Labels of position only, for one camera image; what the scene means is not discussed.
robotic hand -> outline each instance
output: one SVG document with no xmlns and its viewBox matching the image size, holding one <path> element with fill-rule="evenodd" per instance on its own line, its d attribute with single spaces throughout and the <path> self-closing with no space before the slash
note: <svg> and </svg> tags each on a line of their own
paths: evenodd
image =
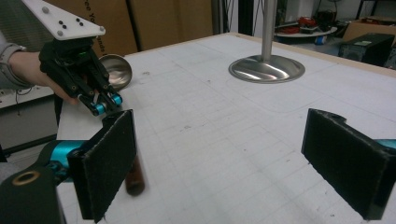
<svg viewBox="0 0 396 224">
<path fill-rule="evenodd" d="M 44 45 L 39 59 L 42 72 L 98 116 L 115 111 L 122 98 L 109 85 L 109 74 L 93 52 L 92 44 L 89 37 L 54 39 Z"/>
<path fill-rule="evenodd" d="M 22 1 L 55 37 L 40 52 L 41 71 L 95 116 L 119 107 L 122 99 L 92 50 L 92 40 L 106 29 L 42 0 Z"/>
</svg>

metal bowl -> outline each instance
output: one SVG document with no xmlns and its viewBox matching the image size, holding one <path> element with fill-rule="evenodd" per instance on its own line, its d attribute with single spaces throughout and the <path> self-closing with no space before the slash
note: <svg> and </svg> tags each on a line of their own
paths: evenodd
<svg viewBox="0 0 396 224">
<path fill-rule="evenodd" d="M 131 65 L 120 55 L 107 54 L 99 61 L 105 67 L 109 74 L 108 82 L 116 91 L 120 91 L 131 82 L 132 68 Z"/>
</svg>

black cable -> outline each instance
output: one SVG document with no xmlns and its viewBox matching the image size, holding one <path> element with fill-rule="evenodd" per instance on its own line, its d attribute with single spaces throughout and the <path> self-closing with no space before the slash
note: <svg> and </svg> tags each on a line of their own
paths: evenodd
<svg viewBox="0 0 396 224">
<path fill-rule="evenodd" d="M 319 12 L 319 8 L 320 8 L 320 4 L 321 4 L 321 0 L 319 1 L 319 5 L 318 5 L 318 7 L 317 7 L 317 12 L 315 12 L 315 17 L 317 17 L 317 16 L 318 16 L 318 12 Z"/>
<path fill-rule="evenodd" d="M 223 12 L 223 15 L 222 15 L 222 18 L 223 18 L 222 25 L 223 25 L 223 27 L 222 28 L 223 28 L 223 32 L 224 33 L 228 33 L 229 31 L 228 31 L 227 0 L 222 0 L 221 3 L 222 3 L 222 12 Z"/>
<path fill-rule="evenodd" d="M 262 5 L 262 15 L 264 16 L 264 6 L 263 5 Z"/>
<path fill-rule="evenodd" d="M 261 0 L 259 0 L 259 1 L 257 2 L 256 18 L 254 19 L 254 25 L 253 25 L 253 36 L 254 36 L 254 34 L 256 33 L 257 15 L 259 14 L 260 1 L 261 1 Z"/>
<path fill-rule="evenodd" d="M 43 144 L 46 144 L 50 141 L 56 140 L 56 136 L 57 134 L 51 134 L 42 138 L 38 138 L 36 140 L 30 141 L 30 142 L 26 142 L 26 143 L 22 143 L 20 145 L 17 145 L 15 147 L 9 147 L 9 148 L 4 148 L 3 149 L 3 153 L 5 156 L 19 152 L 19 151 L 23 151 L 25 149 L 31 148 L 31 147 L 36 147 L 36 146 L 40 146 Z"/>
<path fill-rule="evenodd" d="M 18 111 L 18 116 L 21 115 L 20 103 L 18 102 L 18 96 L 19 96 L 19 95 L 26 95 L 26 94 L 28 94 L 31 90 L 32 90 L 32 88 L 30 88 L 29 91 L 27 91 L 27 92 L 25 92 L 25 93 L 19 93 L 19 91 L 15 91 L 15 103 L 16 103 L 16 107 L 17 107 L 17 111 Z"/>
<path fill-rule="evenodd" d="M 338 11 L 338 8 L 337 8 L 337 1 L 334 1 L 334 6 L 335 6 L 335 15 L 337 15 L 337 11 Z"/>
<path fill-rule="evenodd" d="M 230 32 L 230 20 L 228 18 L 228 15 L 229 15 L 229 12 L 230 12 L 230 2 L 231 2 L 231 0 L 230 1 L 225 0 L 225 8 L 226 8 L 225 9 L 225 16 L 227 18 L 227 28 L 226 28 L 227 33 Z"/>
<path fill-rule="evenodd" d="M 233 6 L 231 7 L 231 19 L 230 19 L 230 24 L 229 24 L 229 28 L 228 31 L 231 31 L 231 25 L 233 24 Z"/>
</svg>

white table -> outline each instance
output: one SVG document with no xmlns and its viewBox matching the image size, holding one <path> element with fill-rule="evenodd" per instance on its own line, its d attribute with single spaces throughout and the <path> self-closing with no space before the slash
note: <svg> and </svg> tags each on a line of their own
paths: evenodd
<svg viewBox="0 0 396 224">
<path fill-rule="evenodd" d="M 134 76 L 120 92 L 134 110 L 147 188 L 121 186 L 100 223 L 366 223 L 301 153 L 308 108 L 347 118 L 366 135 L 396 137 L 396 72 L 275 43 L 273 54 L 304 64 L 292 82 L 232 77 L 235 60 L 261 41 L 217 35 L 129 55 Z M 59 139 L 91 138 L 101 118 L 64 105 Z M 59 194 L 68 223 L 82 220 L 73 184 Z M 381 221 L 396 220 L 396 194 Z"/>
</svg>

brown cylinder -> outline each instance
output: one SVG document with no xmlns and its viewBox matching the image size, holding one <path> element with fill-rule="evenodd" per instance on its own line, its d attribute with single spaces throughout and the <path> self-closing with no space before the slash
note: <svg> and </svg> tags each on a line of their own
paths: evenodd
<svg viewBox="0 0 396 224">
<path fill-rule="evenodd" d="M 125 186 L 128 194 L 137 196 L 145 189 L 142 168 L 140 167 L 139 157 L 136 155 L 134 163 L 129 173 L 125 177 Z"/>
</svg>

